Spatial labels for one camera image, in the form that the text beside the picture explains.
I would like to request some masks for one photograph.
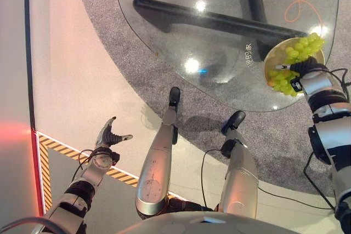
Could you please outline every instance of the wall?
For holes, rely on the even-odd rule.
[[[30,133],[24,0],[0,0],[0,226],[38,215]],[[7,233],[28,233],[31,225]]]

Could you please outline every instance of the green grapes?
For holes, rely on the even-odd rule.
[[[317,33],[312,33],[308,37],[299,39],[299,42],[294,47],[287,47],[285,52],[287,57],[284,64],[295,64],[308,59],[309,56],[317,53],[324,45],[324,39],[320,38]],[[292,88],[290,81],[299,76],[299,73],[289,70],[272,70],[269,71],[270,80],[268,85],[277,92],[284,95],[296,97],[297,93]]]
[[[296,43],[294,47],[298,52],[301,52],[303,50],[303,45],[301,43]]]

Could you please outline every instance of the glass tabletop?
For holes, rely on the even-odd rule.
[[[327,62],[338,10],[338,0],[118,1],[156,56],[211,97],[246,111],[274,111],[299,99],[267,86],[264,58],[285,39],[317,32]]]

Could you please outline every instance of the bowl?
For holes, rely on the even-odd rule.
[[[270,80],[269,71],[276,70],[275,66],[284,64],[284,60],[287,57],[285,49],[287,47],[294,47],[296,43],[299,42],[301,38],[289,38],[278,45],[276,45],[270,52],[266,55],[263,61],[263,71],[264,71],[264,78],[266,82]],[[317,59],[318,63],[325,64],[324,53],[322,50],[319,50],[316,54],[312,55]]]

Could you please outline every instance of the wire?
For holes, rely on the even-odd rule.
[[[312,179],[308,176],[306,170],[309,166],[309,163],[311,162],[311,159],[313,157],[314,152],[312,152],[307,160],[307,163],[305,165],[305,167],[303,168],[303,174],[306,176],[306,178],[308,179],[308,181],[313,185],[313,187],[317,190],[318,194],[325,200],[325,202],[329,205],[329,207],[335,211],[335,207],[329,202],[329,200],[326,198],[326,196],[323,194],[322,191],[320,191],[320,189],[316,186],[316,184],[312,181]]]
[[[201,163],[201,191],[202,191],[202,197],[203,197],[203,202],[205,204],[205,207],[207,208],[207,203],[206,203],[206,199],[205,199],[205,192],[203,190],[203,181],[202,181],[202,172],[203,172],[203,164],[205,162],[205,157],[206,155],[211,152],[211,151],[220,151],[219,149],[210,149],[210,150],[207,150],[205,152],[205,154],[203,155],[203,158],[202,158],[202,163]],[[260,188],[258,186],[258,189],[260,189],[262,192],[265,192],[269,195],[272,195],[274,197],[280,197],[280,198],[284,198],[284,199],[288,199],[288,200],[291,200],[291,201],[295,201],[297,203],[300,203],[300,204],[303,204],[305,206],[309,206],[309,207],[312,207],[312,208],[317,208],[317,209],[325,209],[325,210],[335,210],[335,207],[329,202],[329,200],[325,197],[325,195],[319,190],[319,188],[314,184],[314,182],[311,180],[311,178],[306,174],[305,170],[307,169],[310,161],[311,161],[311,158],[312,158],[312,155],[313,155],[313,152],[312,154],[310,155],[310,157],[308,158],[308,161],[307,161],[307,164],[306,166],[304,167],[303,169],[303,173],[304,175],[307,177],[307,179],[311,182],[311,184],[316,188],[316,190],[318,191],[318,193],[321,195],[321,197],[327,202],[327,204],[330,206],[330,208],[321,208],[321,207],[317,207],[317,206],[314,206],[314,205],[310,205],[310,204],[307,204],[307,203],[304,203],[302,201],[299,201],[297,199],[293,199],[293,198],[290,198],[290,197],[284,197],[284,196],[279,196],[279,195],[276,195],[276,194],[273,194],[273,193],[270,193],[262,188]]]
[[[108,153],[96,153],[96,154],[94,154],[94,155],[90,155],[89,157],[87,157],[86,159],[84,159],[83,162],[81,162],[81,161],[80,161],[80,158],[78,157],[79,166],[77,167],[75,173],[73,174],[73,177],[72,177],[71,182],[74,181],[74,179],[75,179],[75,177],[76,177],[76,174],[78,173],[78,170],[79,170],[80,168],[83,170],[82,166],[85,164],[86,161],[89,162],[94,156],[99,156],[99,155],[108,155]]]
[[[350,86],[351,83],[346,83],[345,82],[345,76],[346,76],[346,74],[348,72],[347,68],[340,68],[340,69],[336,69],[336,70],[333,70],[333,71],[329,71],[329,70],[325,70],[325,69],[318,69],[318,70],[310,70],[308,72],[318,72],[318,71],[327,72],[330,75],[332,75],[335,79],[337,79],[340,82],[340,86],[341,86],[343,92],[345,93],[347,100],[350,102],[350,95],[349,95],[349,91],[347,89],[347,86]],[[334,74],[334,72],[336,72],[336,71],[344,71],[341,79]]]
[[[203,197],[203,202],[205,203],[205,207],[207,207],[207,204],[206,204],[206,199],[205,199],[205,192],[203,191],[203,182],[202,182],[202,171],[203,171],[203,163],[205,162],[205,157],[206,155],[211,152],[211,151],[220,151],[220,149],[210,149],[210,150],[207,150],[205,152],[205,154],[203,155],[203,158],[202,158],[202,164],[201,164],[201,191],[202,191],[202,197]]]
[[[80,165],[82,164],[81,163],[81,154],[84,153],[84,152],[87,152],[87,151],[93,152],[93,150],[91,150],[91,149],[84,149],[82,152],[79,153],[78,162],[79,162]]]
[[[10,229],[13,229],[14,227],[17,227],[17,226],[23,225],[23,224],[28,224],[28,223],[37,223],[37,224],[44,225],[45,227],[50,229],[55,234],[69,234],[68,232],[63,230],[59,225],[52,222],[51,220],[46,219],[46,218],[36,217],[36,216],[15,220],[15,221],[3,226],[0,229],[0,233],[4,233]]]
[[[312,208],[318,208],[318,209],[332,209],[332,208],[320,208],[320,207],[316,207],[316,206],[313,206],[313,205],[310,205],[310,204],[304,203],[304,202],[302,202],[302,201],[299,201],[299,200],[296,200],[296,199],[293,199],[293,198],[279,196],[279,195],[276,195],[276,194],[270,193],[270,192],[268,192],[268,191],[266,191],[266,190],[263,190],[263,189],[262,189],[262,188],[260,188],[260,187],[258,187],[258,189],[260,189],[262,192],[265,192],[265,193],[267,193],[267,194],[269,194],[269,195],[272,195],[272,196],[274,196],[274,197],[280,197],[280,198],[284,198],[284,199],[292,200],[292,201],[295,201],[295,202],[297,202],[297,203],[300,203],[300,204],[303,204],[303,205],[305,205],[305,206],[309,206],[309,207],[312,207]]]

